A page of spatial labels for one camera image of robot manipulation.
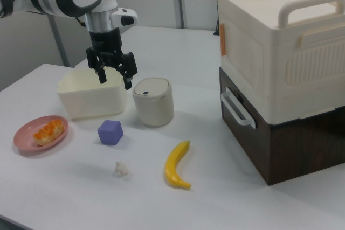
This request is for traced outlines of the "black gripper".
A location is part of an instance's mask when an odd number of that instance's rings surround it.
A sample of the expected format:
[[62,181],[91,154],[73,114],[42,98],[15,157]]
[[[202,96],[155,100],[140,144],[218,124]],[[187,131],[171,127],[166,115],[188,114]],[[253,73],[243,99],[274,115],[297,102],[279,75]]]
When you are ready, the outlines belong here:
[[88,66],[94,69],[100,83],[107,81],[105,66],[120,69],[125,89],[132,87],[132,79],[137,73],[134,54],[123,54],[122,41],[119,29],[107,32],[90,32],[92,46],[86,50]]

